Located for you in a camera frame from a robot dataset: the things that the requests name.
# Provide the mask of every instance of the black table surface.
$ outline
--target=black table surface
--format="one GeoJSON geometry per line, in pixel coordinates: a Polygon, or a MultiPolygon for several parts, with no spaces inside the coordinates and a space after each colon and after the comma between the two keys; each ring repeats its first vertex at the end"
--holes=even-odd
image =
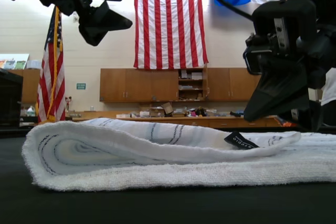
{"type": "Polygon", "coordinates": [[[41,189],[32,184],[21,157],[24,140],[0,139],[0,223],[335,223],[330,214],[336,183],[88,193],[41,189]]]}

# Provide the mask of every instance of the folded towel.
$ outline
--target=folded towel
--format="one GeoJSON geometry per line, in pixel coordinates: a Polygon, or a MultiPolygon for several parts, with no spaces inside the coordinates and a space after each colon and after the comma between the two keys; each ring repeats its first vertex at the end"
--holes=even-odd
{"type": "Polygon", "coordinates": [[[23,157],[34,183],[54,190],[154,186],[275,185],[336,180],[336,137],[247,133],[239,150],[230,133],[176,124],[94,119],[37,126],[23,157]]]}

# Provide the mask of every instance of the american flag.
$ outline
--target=american flag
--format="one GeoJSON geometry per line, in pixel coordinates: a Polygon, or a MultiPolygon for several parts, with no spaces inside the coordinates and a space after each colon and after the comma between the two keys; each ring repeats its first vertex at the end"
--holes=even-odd
{"type": "Polygon", "coordinates": [[[202,0],[134,0],[135,68],[185,69],[208,63],[202,0]]]}
{"type": "Polygon", "coordinates": [[[65,79],[61,12],[55,6],[44,46],[37,89],[38,122],[65,120],[65,79]]]}

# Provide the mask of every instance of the cable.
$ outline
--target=cable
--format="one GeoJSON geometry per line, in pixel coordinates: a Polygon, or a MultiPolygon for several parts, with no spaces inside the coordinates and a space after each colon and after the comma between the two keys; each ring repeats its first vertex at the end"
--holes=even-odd
{"type": "Polygon", "coordinates": [[[225,7],[227,7],[228,9],[235,12],[236,14],[253,21],[252,15],[250,15],[246,12],[243,12],[242,10],[239,10],[238,8],[234,7],[233,5],[229,4],[228,2],[225,2],[224,0],[217,0],[217,1],[220,2],[222,5],[224,5],[225,7]]]}

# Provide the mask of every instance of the towel label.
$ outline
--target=towel label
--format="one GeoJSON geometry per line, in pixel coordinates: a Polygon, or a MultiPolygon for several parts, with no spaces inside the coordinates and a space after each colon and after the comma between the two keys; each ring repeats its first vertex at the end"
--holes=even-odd
{"type": "Polygon", "coordinates": [[[244,138],[239,132],[234,131],[232,132],[229,136],[224,138],[224,140],[232,144],[236,147],[238,147],[241,150],[249,150],[253,148],[258,148],[259,146],[256,145],[255,143],[251,142],[250,140],[247,140],[244,138]]]}

